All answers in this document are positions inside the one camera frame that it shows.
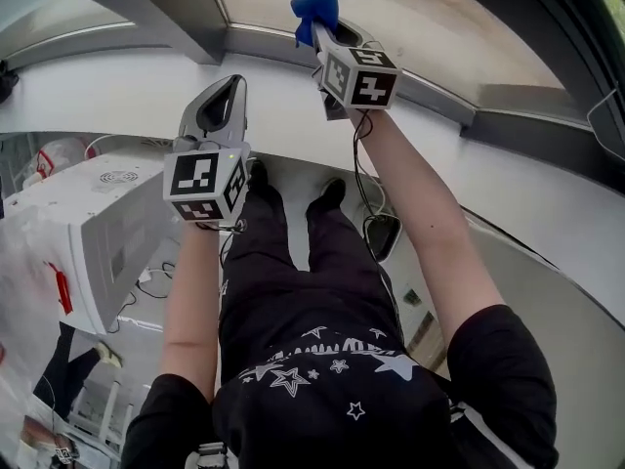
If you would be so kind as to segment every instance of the person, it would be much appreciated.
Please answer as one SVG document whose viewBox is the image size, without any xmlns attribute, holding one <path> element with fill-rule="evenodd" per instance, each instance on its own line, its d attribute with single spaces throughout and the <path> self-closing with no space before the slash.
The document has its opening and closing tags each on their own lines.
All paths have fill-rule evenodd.
<svg viewBox="0 0 625 469">
<path fill-rule="evenodd" d="M 70 453 L 80 450 L 80 444 L 64 434 L 71 406 L 99 362 L 122 366 L 122 360 L 104 342 L 70 362 L 75 329 L 65 323 L 60 327 L 57 348 L 28 404 L 17 455 L 20 469 L 57 467 L 56 448 L 66 448 Z"/>
<path fill-rule="evenodd" d="M 211 442 L 242 468 L 555 467 L 549 367 L 456 199 L 386 112 L 350 117 L 418 254 L 451 382 L 406 355 L 384 273 L 341 212 L 345 183 L 308 208 L 310 271 L 299 272 L 280 194 L 255 163 L 221 313 L 218 233 L 185 226 L 160 375 L 128 430 L 123 468 L 182 468 Z"/>
</svg>

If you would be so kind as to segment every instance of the shoe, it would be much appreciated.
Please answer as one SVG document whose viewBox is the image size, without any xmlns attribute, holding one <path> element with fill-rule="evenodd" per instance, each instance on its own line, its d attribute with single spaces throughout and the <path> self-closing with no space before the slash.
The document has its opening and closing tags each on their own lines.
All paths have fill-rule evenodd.
<svg viewBox="0 0 625 469">
<path fill-rule="evenodd" d="M 100 361 L 105 364 L 112 364 L 116 368 L 122 367 L 121 358 L 112 352 L 112 350 L 102 341 L 94 346 L 100 355 Z"/>
<path fill-rule="evenodd" d="M 250 178 L 247 181 L 247 187 L 251 190 L 261 190 L 266 188 L 270 183 L 267 167 L 261 160 L 254 160 L 252 168 L 250 168 Z"/>
<path fill-rule="evenodd" d="M 320 197 L 309 205 L 306 211 L 307 219 L 310 219 L 313 214 L 339 208 L 345 198 L 345 188 L 345 181 L 338 177 L 325 183 L 321 188 Z"/>
<path fill-rule="evenodd" d="M 321 188 L 319 199 L 328 206 L 327 208 L 338 208 L 345 198 L 345 189 L 345 181 L 340 177 L 335 177 Z"/>
</svg>

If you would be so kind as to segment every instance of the white machine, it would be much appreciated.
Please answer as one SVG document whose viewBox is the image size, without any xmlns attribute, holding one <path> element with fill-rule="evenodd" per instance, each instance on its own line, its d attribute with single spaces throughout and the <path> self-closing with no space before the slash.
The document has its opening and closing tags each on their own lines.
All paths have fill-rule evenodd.
<svg viewBox="0 0 625 469">
<path fill-rule="evenodd" d="M 90 333 L 114 322 L 171 219 L 161 198 L 163 156 L 145 146 L 108 152 L 5 201 L 7 217 L 45 209 L 61 321 Z"/>
</svg>

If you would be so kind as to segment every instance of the black t-shirt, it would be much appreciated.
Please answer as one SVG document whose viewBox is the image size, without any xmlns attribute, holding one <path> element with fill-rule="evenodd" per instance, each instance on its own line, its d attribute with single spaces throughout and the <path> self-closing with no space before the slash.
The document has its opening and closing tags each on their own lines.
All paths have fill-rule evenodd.
<svg viewBox="0 0 625 469">
<path fill-rule="evenodd" d="M 340 326 L 317 324 L 273 345 L 211 405 L 184 378 L 159 376 L 128 430 L 122 467 L 182 468 L 214 441 L 246 469 L 555 467 L 553 381 L 508 307 L 458 329 L 452 383 L 409 358 L 388 330 Z"/>
</svg>

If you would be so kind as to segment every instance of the leg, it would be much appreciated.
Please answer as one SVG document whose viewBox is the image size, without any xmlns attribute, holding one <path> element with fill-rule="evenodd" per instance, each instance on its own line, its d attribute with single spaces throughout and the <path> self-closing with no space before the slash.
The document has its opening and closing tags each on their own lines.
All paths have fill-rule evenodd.
<svg viewBox="0 0 625 469">
<path fill-rule="evenodd" d="M 34 395 L 50 408 L 54 407 L 55 410 L 64 402 L 67 363 L 74 336 L 73 327 L 64 323 L 60 323 L 60 327 L 61 335 L 57 341 L 57 349 L 34 389 Z"/>
<path fill-rule="evenodd" d="M 57 408 L 57 413 L 63 419 L 67 418 L 71 405 L 80 393 L 85 380 L 100 362 L 100 353 L 95 348 L 72 360 L 67 366 L 64 386 L 64 402 Z"/>
<path fill-rule="evenodd" d="M 254 182 L 259 173 L 264 175 Z M 267 184 L 267 173 L 260 163 L 252 168 L 250 190 L 240 219 L 245 220 L 247 228 L 234 235 L 224 262 L 222 314 L 233 301 L 275 290 L 278 280 L 288 280 L 298 273 L 289 254 L 282 197 Z"/>
<path fill-rule="evenodd" d="M 392 290 L 391 281 L 341 211 L 344 194 L 345 183 L 342 187 L 330 187 L 307 210 L 311 272 L 329 288 L 391 310 L 395 320 L 395 302 L 381 277 L 389 290 Z"/>
</svg>

